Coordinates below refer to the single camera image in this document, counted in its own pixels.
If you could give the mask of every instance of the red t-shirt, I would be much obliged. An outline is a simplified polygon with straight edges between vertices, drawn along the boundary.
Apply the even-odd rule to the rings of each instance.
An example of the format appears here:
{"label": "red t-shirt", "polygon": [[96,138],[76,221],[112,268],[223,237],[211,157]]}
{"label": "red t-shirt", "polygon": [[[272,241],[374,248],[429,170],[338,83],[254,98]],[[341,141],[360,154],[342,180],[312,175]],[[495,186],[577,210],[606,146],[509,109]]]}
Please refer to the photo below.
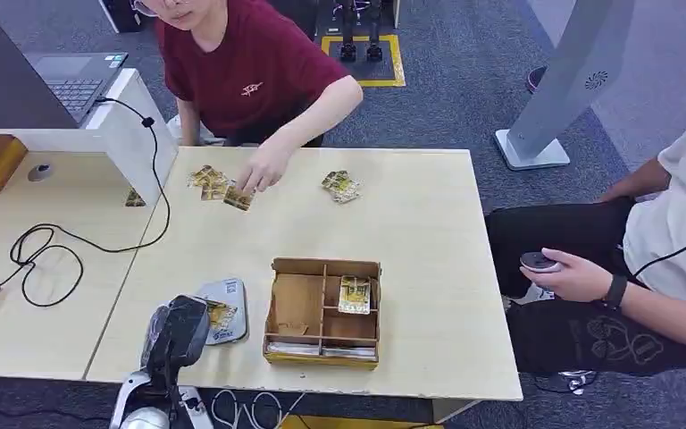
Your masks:
{"label": "red t-shirt", "polygon": [[228,0],[224,40],[205,53],[190,31],[157,22],[167,87],[215,135],[311,104],[349,73],[264,0]]}

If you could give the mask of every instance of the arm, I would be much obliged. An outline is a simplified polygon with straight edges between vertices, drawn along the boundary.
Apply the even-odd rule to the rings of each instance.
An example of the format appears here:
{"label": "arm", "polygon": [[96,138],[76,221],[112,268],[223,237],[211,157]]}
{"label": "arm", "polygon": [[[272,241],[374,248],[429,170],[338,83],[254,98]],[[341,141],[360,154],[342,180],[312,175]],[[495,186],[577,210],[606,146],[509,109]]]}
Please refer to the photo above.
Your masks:
{"label": "arm", "polygon": [[642,197],[647,194],[666,190],[672,176],[658,162],[658,158],[646,162],[636,172],[618,181],[601,197],[600,201],[610,201],[619,197]]}
{"label": "arm", "polygon": [[[552,290],[568,301],[591,302],[603,299],[611,287],[610,272],[587,259],[560,250],[544,248],[543,254],[562,264],[557,273],[520,270],[535,284]],[[686,344],[686,301],[627,284],[622,297],[622,312],[635,322],[667,338]]]}
{"label": "arm", "polygon": [[198,116],[196,107],[190,101],[183,101],[175,97],[180,114],[180,126],[182,127],[181,146],[195,146],[201,139],[201,118]]}
{"label": "arm", "polygon": [[298,149],[346,119],[363,99],[362,87],[354,78],[346,76],[336,80],[305,112],[283,125],[264,144]]}
{"label": "arm", "polygon": [[629,283],[622,312],[635,322],[686,345],[686,301]]}
{"label": "arm", "polygon": [[346,119],[363,98],[362,87],[351,76],[332,82],[305,112],[283,125],[256,150],[238,177],[238,188],[250,193],[273,186],[282,178],[296,149]]}

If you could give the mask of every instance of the remote controller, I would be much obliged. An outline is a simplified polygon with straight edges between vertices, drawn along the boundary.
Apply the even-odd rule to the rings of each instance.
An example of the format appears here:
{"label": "remote controller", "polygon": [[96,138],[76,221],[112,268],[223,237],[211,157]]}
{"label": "remote controller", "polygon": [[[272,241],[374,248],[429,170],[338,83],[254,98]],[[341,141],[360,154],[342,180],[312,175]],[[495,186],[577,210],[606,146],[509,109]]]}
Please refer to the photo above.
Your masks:
{"label": "remote controller", "polygon": [[533,273],[558,273],[562,269],[561,264],[540,252],[525,253],[519,258],[519,262]]}

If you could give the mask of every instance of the laptop keyboard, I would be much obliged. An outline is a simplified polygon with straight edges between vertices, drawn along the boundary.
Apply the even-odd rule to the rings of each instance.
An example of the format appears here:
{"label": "laptop keyboard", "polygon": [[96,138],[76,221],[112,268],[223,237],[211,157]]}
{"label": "laptop keyboard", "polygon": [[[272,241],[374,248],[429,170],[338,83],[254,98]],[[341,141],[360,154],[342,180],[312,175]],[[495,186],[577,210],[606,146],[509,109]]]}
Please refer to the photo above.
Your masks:
{"label": "laptop keyboard", "polygon": [[101,80],[76,79],[50,80],[46,84],[70,113],[79,113],[85,110],[86,104],[101,86],[101,82]]}

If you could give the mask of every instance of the white logo on shirt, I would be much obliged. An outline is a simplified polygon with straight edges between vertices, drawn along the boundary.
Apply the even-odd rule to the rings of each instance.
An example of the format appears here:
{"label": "white logo on shirt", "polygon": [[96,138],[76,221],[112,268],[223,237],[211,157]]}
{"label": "white logo on shirt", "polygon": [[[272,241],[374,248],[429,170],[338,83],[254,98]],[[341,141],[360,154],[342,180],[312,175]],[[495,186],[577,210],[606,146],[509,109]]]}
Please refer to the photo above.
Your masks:
{"label": "white logo on shirt", "polygon": [[242,96],[247,96],[251,97],[252,92],[256,92],[259,87],[261,87],[264,84],[264,82],[259,82],[259,83],[252,83],[251,85],[248,85],[247,87],[243,88],[243,94]]}

